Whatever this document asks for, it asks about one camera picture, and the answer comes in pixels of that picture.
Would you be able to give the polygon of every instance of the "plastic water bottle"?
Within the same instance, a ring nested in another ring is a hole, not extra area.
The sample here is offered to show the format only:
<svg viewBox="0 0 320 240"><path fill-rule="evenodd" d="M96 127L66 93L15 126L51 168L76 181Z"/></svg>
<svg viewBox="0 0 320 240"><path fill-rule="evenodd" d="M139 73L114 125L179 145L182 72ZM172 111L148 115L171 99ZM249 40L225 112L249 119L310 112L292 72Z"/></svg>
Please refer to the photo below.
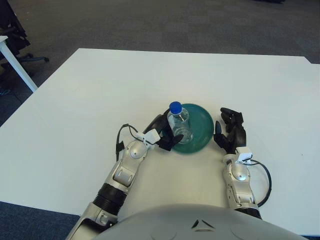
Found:
<svg viewBox="0 0 320 240"><path fill-rule="evenodd" d="M170 112L167 119L172 129L173 135L183 135L179 144L187 144L193 139L192 130L189 122L188 111L181 106L181 103L174 101L169 106Z"/></svg>

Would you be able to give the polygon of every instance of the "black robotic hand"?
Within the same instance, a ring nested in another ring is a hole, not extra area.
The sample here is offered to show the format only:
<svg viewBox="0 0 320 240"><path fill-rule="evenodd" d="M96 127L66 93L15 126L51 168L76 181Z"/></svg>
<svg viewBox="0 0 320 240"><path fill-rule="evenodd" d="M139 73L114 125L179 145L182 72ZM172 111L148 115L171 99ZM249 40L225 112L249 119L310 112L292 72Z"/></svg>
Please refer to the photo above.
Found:
<svg viewBox="0 0 320 240"><path fill-rule="evenodd" d="M143 131L145 134L150 130L155 129L159 135L162 133L160 140L157 141L156 144L159 146L159 148L167 151L171 151L171 149L184 137L183 135L174 136L167 119L169 111L170 110L168 109L163 114L156 116L149 126Z"/></svg>
<svg viewBox="0 0 320 240"><path fill-rule="evenodd" d="M226 124L225 130L229 134L227 137L222 134L221 125L216 121L213 139L227 154L235 154L237 147L245 147L247 144L246 131L242 126L244 122L242 113L225 107L222 107L220 111L221 117Z"/></svg>

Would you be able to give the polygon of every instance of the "teal plate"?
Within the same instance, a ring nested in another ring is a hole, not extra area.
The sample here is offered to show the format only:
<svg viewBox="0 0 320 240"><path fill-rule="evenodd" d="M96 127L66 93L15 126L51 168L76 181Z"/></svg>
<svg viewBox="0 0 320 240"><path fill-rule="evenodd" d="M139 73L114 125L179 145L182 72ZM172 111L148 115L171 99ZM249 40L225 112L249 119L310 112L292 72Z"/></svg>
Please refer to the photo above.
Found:
<svg viewBox="0 0 320 240"><path fill-rule="evenodd" d="M177 144L173 149L179 153L191 154L203 149L214 135L214 121L203 107L186 103L182 107L189 112L193 139L187 144Z"/></svg>

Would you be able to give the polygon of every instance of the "black cable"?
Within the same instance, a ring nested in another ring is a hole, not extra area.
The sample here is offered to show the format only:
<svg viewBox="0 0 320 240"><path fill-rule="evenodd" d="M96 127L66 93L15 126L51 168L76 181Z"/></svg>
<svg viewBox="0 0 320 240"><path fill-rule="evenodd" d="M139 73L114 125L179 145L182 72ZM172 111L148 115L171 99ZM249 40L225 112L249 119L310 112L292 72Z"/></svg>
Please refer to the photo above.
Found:
<svg viewBox="0 0 320 240"><path fill-rule="evenodd" d="M138 140L138 141L140 141L140 142L143 142L143 140L140 140L139 138L137 138L136 136L134 136L133 134L132 134L132 132L131 132L131 128L137 133L138 132L138 130L137 129L135 129L133 126L131 126L131 125L129 125L129 131L130 131L130 134L131 134L131 136L135 139L135 140ZM155 145L155 144L152 144L151 142L149 142L149 141L145 141L147 144L150 144L150 145Z"/></svg>
<svg viewBox="0 0 320 240"><path fill-rule="evenodd" d="M258 207L261 207L263 204L266 203L266 201L268 200L270 193L271 193L271 189L272 189L271 175L270 175L268 168L264 164L262 164L261 162L259 162L257 160L253 160L253 159L251 159L251 161L254 162L254 164L244 164L244 165L247 165L247 166L261 165L261 167L263 167L263 169L265 170L265 173L266 173L266 175L268 177L268 181L269 181L268 191L267 191L264 199L262 199L262 201L258 203Z"/></svg>
<svg viewBox="0 0 320 240"><path fill-rule="evenodd" d="M120 127L119 131L118 131L118 135L116 136L116 145L115 145L115 155L116 155L116 161L118 162L119 160L119 151L117 150L117 146L119 145L119 138L120 138L120 132L123 128L128 127L129 124L124 124L122 125L122 127Z"/></svg>

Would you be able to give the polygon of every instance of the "gray carpet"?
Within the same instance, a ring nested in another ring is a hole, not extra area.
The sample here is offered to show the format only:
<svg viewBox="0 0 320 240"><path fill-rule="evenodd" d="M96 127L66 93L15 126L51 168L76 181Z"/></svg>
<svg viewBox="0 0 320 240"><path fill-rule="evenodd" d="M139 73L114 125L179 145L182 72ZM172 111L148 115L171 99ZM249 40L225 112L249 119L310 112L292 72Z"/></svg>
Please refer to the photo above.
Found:
<svg viewBox="0 0 320 240"><path fill-rule="evenodd" d="M64 240L78 219L0 201L0 240Z"/></svg>
<svg viewBox="0 0 320 240"><path fill-rule="evenodd" d="M320 63L319 0L9 2L31 42L22 53L50 58L23 64L38 86L78 48L305 56ZM16 73L6 81L22 102L30 96ZM0 96L0 126L19 106L13 93Z"/></svg>

